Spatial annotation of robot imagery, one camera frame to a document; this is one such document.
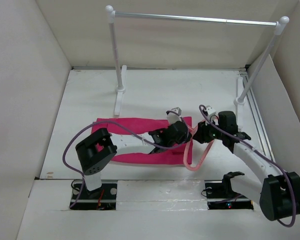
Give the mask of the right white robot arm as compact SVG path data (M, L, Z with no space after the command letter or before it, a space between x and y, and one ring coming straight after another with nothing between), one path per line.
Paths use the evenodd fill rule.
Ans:
M300 215L300 176L294 171L285 171L259 152L253 146L251 137L239 131L234 112L221 111L218 120L213 121L216 112L210 106L200 105L199 110L204 121L197 125L193 140L201 144L221 141L258 179L253 181L240 171L229 172L222 178L222 193L227 197L243 195L258 203L269 221L280 222L290 217L287 227L291 227L296 216Z

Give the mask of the pink plastic hanger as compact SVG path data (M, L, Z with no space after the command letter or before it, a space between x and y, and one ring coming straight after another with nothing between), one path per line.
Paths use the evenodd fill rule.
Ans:
M194 137L194 134L198 131L198 127L197 126L196 127L191 127L189 125L187 127L188 127L188 130L190 131L190 133L192 134L192 137L190 138L190 141L185 144L182 162L183 162L184 167L187 170L189 170L191 172L197 172L201 168L201 166L202 166L203 162L205 161L208 153L210 152L210 150L211 150L211 148L214 144L214 140L210 141L207 144L207 146L204 149L201 157L196 162L196 164L193 165L193 163L194 163L194 157L193 157L193 155L194 155L194 153L193 153L194 138L193 137Z

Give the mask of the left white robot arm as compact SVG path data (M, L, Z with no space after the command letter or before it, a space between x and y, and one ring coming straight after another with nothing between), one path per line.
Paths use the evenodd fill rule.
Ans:
M85 194L93 199L101 194L100 172L115 156L157 156L189 142L191 136L187 125L180 120L166 128L141 134L117 134L106 128L98 129L75 146L83 172Z

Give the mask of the magenta trousers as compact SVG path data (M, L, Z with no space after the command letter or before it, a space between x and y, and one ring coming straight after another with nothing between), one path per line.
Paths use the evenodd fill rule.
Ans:
M166 119L150 119L150 118L112 118L111 121L119 123L136 134L154 131L161 128L167 128L169 125ZM91 132L94 133L100 128L106 128L109 133L124 134L128 132L121 127L112 123L102 123L92 127ZM112 162L131 164L131 165L183 165L184 150L186 145L183 144L179 148L166 150L161 153L144 154L144 153L129 153L117 154L112 158Z

